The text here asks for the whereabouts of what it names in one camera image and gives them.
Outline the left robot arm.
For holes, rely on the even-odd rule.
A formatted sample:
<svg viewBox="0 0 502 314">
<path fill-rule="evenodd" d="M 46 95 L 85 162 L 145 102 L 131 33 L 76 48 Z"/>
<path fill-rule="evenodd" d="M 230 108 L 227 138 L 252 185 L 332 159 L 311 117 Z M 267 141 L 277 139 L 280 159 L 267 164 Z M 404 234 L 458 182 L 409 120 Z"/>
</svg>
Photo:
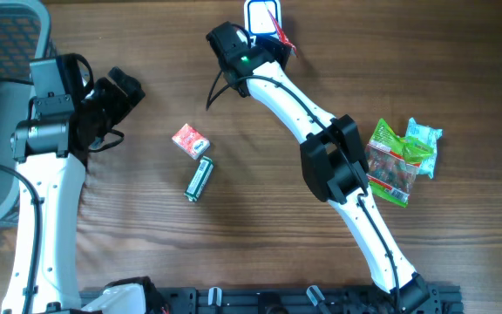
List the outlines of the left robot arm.
<svg viewBox="0 0 502 314">
<path fill-rule="evenodd" d="M 118 67 L 84 78 L 76 53 L 31 61 L 34 96 L 11 135 L 19 180 L 17 246 L 3 313 L 75 311 L 81 306 L 76 269 L 78 205 L 87 157 L 112 148 L 116 130 L 146 96 Z"/>
</svg>

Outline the green snack bag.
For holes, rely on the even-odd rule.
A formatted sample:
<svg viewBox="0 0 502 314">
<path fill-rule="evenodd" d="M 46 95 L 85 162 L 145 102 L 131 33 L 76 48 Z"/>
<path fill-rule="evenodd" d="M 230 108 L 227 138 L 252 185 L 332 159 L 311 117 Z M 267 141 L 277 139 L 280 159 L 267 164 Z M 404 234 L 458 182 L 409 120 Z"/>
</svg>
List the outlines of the green snack bag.
<svg viewBox="0 0 502 314">
<path fill-rule="evenodd" d="M 421 164 L 434 153 L 432 147 L 415 137 L 396 135 L 380 119 L 365 148 L 373 194 L 405 208 Z"/>
</svg>

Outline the red coffee stick sachet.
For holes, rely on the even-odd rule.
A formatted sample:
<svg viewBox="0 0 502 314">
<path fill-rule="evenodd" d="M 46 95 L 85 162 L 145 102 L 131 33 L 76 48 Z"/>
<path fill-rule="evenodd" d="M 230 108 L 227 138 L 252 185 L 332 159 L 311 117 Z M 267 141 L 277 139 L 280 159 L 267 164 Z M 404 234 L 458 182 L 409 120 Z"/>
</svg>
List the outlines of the red coffee stick sachet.
<svg viewBox="0 0 502 314">
<path fill-rule="evenodd" d="M 289 40 L 289 38 L 287 37 L 287 35 L 284 33 L 282 27 L 280 26 L 280 24 L 278 23 L 278 21 L 276 20 L 276 18 L 274 17 L 274 15 L 271 13 L 271 11 L 267 10 L 267 12 L 268 12 L 269 17 L 272 20 L 272 23 L 273 23 L 274 27 L 275 27 L 275 32 L 277 34 L 278 39 L 284 45 L 286 45 L 287 47 L 290 48 L 290 54 L 291 55 L 297 56 L 297 49 L 296 49 L 295 45 Z"/>
</svg>

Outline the green gum pack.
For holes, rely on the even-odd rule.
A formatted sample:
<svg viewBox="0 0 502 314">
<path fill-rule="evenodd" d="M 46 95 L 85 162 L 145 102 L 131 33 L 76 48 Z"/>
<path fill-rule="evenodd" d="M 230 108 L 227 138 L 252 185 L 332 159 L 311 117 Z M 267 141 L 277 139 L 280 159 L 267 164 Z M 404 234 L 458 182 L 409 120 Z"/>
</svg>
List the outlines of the green gum pack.
<svg viewBox="0 0 502 314">
<path fill-rule="evenodd" d="M 190 202 L 197 202 L 199 200 L 213 169 L 213 160 L 203 156 L 200 159 L 200 164 L 184 193 L 185 197 Z"/>
</svg>

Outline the red tissue pack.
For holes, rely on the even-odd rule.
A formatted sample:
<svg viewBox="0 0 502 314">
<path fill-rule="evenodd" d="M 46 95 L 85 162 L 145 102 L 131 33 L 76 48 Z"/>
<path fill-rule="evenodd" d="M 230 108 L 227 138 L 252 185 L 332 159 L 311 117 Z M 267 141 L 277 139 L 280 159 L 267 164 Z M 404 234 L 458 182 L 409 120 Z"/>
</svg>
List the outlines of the red tissue pack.
<svg viewBox="0 0 502 314">
<path fill-rule="evenodd" d="M 188 124 L 172 137 L 172 141 L 194 160 L 200 158 L 210 147 L 210 141 Z"/>
</svg>

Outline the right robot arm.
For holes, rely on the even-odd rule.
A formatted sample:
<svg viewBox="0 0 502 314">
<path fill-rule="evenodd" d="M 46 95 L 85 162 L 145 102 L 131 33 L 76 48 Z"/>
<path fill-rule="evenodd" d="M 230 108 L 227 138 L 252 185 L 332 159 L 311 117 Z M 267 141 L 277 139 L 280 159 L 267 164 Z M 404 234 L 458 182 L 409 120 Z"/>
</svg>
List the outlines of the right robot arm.
<svg viewBox="0 0 502 314">
<path fill-rule="evenodd" d="M 356 122 L 336 118 L 308 98 L 286 75 L 289 48 L 271 36 L 251 37 L 226 21 L 206 36 L 226 87 L 265 105 L 299 143 L 302 176 L 310 192 L 344 220 L 366 259 L 375 286 L 391 297 L 392 313 L 412 313 L 430 293 L 398 248 L 377 209 L 368 161 Z"/>
</svg>

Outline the teal tissue pack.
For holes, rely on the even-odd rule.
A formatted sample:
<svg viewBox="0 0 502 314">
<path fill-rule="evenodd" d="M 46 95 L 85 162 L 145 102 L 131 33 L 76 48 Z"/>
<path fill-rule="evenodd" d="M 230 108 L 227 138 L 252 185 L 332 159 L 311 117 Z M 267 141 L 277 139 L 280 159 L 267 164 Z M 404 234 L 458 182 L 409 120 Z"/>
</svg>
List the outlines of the teal tissue pack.
<svg viewBox="0 0 502 314">
<path fill-rule="evenodd" d="M 406 130 L 407 137 L 414 137 L 432 149 L 432 155 L 426 157 L 419 168 L 418 173 L 434 178 L 437 157 L 438 140 L 442 137 L 443 130 L 418 124 L 414 118 L 410 118 Z"/>
</svg>

